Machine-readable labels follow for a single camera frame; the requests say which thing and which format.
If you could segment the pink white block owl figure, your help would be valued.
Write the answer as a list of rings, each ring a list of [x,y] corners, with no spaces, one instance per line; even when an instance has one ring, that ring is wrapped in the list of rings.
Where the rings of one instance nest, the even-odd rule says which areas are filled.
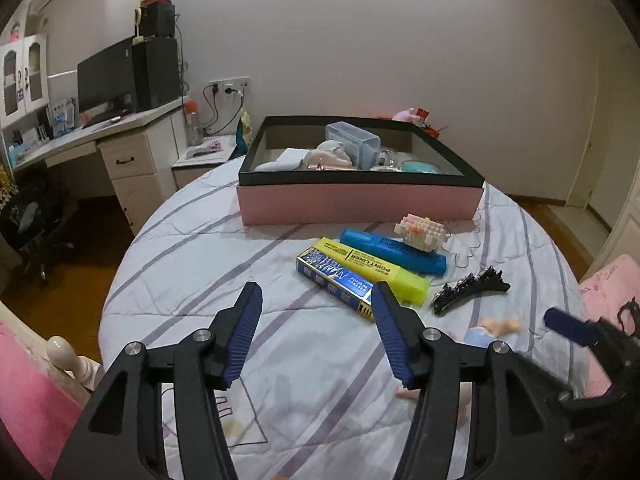
[[[394,226],[394,233],[402,241],[421,252],[436,252],[447,239],[445,227],[430,218],[406,214]]]

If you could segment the teal round case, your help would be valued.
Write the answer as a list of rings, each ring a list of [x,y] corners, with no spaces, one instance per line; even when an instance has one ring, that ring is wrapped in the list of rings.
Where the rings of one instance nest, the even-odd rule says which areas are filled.
[[[405,160],[400,165],[400,171],[406,174],[442,174],[442,170],[434,162],[423,160]]]

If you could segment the clear plastic lidded box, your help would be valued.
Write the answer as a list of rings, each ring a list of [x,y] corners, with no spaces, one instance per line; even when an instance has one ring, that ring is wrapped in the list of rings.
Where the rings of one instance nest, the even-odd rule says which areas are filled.
[[[326,125],[326,140],[341,143],[343,151],[360,170],[370,170],[378,164],[381,140],[376,134],[349,122]]]

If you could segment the white plush bunny toy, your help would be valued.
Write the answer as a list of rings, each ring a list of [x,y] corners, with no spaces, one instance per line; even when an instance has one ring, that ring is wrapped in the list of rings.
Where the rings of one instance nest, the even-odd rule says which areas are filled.
[[[354,169],[354,163],[344,150],[343,143],[337,140],[325,140],[303,159],[305,169]]]

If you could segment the white rounded plastic device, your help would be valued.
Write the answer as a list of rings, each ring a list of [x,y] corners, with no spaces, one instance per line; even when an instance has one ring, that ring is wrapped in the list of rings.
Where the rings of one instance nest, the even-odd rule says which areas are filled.
[[[275,159],[267,160],[255,167],[256,172],[279,172],[306,170],[309,166],[318,165],[317,150],[302,148],[286,148]]]

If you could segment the pink pillow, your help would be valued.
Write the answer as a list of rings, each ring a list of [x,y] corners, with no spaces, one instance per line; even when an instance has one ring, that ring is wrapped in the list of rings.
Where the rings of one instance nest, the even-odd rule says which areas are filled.
[[[620,309],[631,300],[639,302],[640,269],[630,255],[621,255],[579,285],[588,320],[605,318],[619,330],[632,335],[639,323],[629,309]]]

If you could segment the pink blanket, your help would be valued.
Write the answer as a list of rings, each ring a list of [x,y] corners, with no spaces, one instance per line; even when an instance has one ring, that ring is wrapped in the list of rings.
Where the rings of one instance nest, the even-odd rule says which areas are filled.
[[[41,478],[52,477],[80,412],[80,405],[40,372],[9,327],[2,325],[1,421]]]

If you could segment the baby doll blue dress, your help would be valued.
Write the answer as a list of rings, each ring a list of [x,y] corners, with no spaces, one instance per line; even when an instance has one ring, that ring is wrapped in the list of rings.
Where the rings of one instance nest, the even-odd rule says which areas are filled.
[[[506,341],[513,334],[521,333],[521,323],[511,316],[504,320],[482,318],[480,322],[469,328],[464,337],[459,340],[468,346],[487,348],[494,340]],[[460,386],[459,410],[464,412],[472,400],[472,386],[464,382]]]

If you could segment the black hair clip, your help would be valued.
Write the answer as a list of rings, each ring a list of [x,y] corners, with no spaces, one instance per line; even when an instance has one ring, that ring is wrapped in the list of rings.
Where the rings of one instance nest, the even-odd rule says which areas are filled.
[[[511,285],[502,277],[502,271],[488,266],[479,274],[469,274],[454,285],[443,284],[431,302],[434,315],[443,316],[459,304],[485,292],[509,291]]]

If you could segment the blue highlighter marker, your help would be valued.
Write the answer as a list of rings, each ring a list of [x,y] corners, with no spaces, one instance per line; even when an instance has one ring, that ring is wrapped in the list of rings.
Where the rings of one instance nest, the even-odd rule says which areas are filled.
[[[421,252],[399,240],[378,234],[344,229],[340,242],[402,268],[441,278],[447,272],[447,259],[438,252]]]

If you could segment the yellow highlighter marker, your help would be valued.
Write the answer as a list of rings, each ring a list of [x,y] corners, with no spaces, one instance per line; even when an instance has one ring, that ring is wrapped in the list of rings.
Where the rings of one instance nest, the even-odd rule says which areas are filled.
[[[322,237],[314,249],[335,260],[349,271],[355,272],[370,283],[386,282],[399,301],[423,304],[430,282],[403,269],[395,263],[369,255],[367,252]]]

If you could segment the white striped bed sheet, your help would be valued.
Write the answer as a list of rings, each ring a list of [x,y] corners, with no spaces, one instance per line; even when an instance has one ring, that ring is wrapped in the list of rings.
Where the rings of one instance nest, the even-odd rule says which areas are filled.
[[[297,256],[328,226],[244,226],[238,162],[209,171],[166,200],[134,238],[104,302],[104,363],[131,341],[169,346],[206,327],[247,282],[262,289],[262,316],[241,377],[217,400],[243,479],[388,479],[399,462],[413,405],[399,399],[375,325],[296,270]],[[470,223],[450,222],[446,281],[486,268],[509,284],[424,324],[462,337],[483,318],[514,316],[513,350],[576,392],[588,353],[544,327],[551,307],[585,313],[578,284],[544,229],[486,185]]]

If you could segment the black desk chair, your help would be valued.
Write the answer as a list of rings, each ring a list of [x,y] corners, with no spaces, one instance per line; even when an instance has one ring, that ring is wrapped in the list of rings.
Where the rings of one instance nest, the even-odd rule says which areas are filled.
[[[62,177],[43,165],[22,170],[1,207],[1,236],[21,258],[23,276],[47,286],[48,267],[61,249],[73,249],[67,226],[78,201]]]

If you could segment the blue gold small carton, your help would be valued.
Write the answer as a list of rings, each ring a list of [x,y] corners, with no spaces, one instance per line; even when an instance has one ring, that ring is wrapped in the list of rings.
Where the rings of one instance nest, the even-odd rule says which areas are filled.
[[[309,247],[296,257],[296,270],[373,322],[371,292],[373,284],[334,259]]]

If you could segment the pink plush toy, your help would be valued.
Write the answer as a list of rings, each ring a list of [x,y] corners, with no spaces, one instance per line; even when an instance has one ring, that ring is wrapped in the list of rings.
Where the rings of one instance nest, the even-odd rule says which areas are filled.
[[[406,110],[401,110],[396,113],[392,119],[395,122],[410,122],[410,124],[419,125],[421,122],[421,117],[416,112],[416,109],[413,107],[407,108]]]

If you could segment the white computer desk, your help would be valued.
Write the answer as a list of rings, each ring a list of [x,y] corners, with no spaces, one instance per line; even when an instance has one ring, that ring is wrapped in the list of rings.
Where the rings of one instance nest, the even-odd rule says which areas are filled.
[[[140,232],[177,191],[172,166],[186,150],[182,99],[119,120],[76,129],[30,151],[11,168],[16,174],[43,162],[47,167],[99,153],[130,229]]]

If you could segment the white low side cabinet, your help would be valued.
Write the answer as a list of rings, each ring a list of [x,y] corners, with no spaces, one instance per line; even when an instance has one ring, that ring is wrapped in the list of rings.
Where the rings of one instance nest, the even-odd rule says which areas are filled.
[[[188,148],[171,166],[177,188],[186,185],[221,166],[234,157],[234,136],[215,136],[199,146]]]

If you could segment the clear bottle orange cap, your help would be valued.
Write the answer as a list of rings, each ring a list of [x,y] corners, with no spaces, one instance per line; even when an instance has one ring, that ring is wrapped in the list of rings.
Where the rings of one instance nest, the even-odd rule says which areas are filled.
[[[183,110],[186,118],[186,143],[189,146],[200,145],[203,142],[203,133],[198,102],[194,100],[184,102]]]

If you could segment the pink black storage box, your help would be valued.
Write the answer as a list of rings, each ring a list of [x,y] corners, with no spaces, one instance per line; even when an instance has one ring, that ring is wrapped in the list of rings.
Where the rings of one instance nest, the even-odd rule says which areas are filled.
[[[433,220],[471,220],[485,179],[460,156],[415,125],[380,118],[346,117],[376,134],[400,164],[426,162],[432,172],[351,169],[260,171],[285,152],[312,150],[340,116],[268,116],[239,170],[236,188],[247,226],[395,222],[404,214]]]

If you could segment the snack bag blue yellow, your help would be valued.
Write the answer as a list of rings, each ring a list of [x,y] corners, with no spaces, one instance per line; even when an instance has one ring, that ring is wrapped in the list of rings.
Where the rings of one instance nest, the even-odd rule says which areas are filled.
[[[245,108],[240,110],[239,122],[236,126],[235,141],[236,148],[241,154],[246,154],[253,143],[254,130],[252,126],[252,118]]]

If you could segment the black computer monitor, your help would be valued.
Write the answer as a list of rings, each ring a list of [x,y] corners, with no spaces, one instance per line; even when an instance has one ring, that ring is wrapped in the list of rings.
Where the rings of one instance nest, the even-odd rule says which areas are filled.
[[[136,107],[132,38],[116,42],[77,66],[78,110],[93,126],[133,112]]]

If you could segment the black computer tower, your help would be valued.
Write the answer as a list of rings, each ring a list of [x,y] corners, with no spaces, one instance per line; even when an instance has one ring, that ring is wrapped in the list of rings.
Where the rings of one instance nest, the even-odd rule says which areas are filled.
[[[131,47],[136,109],[152,110],[181,96],[175,38],[152,37]]]

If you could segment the white glass-door hutch cabinet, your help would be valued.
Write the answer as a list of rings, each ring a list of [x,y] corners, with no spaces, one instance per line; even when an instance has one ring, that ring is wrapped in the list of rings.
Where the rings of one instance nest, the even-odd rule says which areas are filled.
[[[2,46],[1,127],[48,104],[47,36],[28,36]]]

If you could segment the black upper speaker box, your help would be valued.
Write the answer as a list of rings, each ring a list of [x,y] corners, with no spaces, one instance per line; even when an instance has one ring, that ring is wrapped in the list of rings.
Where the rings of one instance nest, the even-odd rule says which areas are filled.
[[[134,29],[142,38],[174,38],[175,21],[175,6],[168,1],[154,1],[134,9]]]

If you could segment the white bed post knob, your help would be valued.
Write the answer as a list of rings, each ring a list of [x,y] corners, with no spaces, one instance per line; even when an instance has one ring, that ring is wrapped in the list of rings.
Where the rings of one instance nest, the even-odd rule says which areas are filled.
[[[70,343],[61,336],[48,339],[47,356],[56,368],[64,370],[90,391],[96,390],[104,376],[104,368],[100,363],[88,356],[77,354]]]

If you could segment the white wall power strip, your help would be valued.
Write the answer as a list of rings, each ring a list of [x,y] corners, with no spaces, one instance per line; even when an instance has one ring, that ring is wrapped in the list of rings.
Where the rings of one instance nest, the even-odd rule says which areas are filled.
[[[227,89],[244,92],[250,88],[250,77],[230,77],[230,78],[217,78],[209,79],[208,84],[216,84],[218,89],[225,92]]]

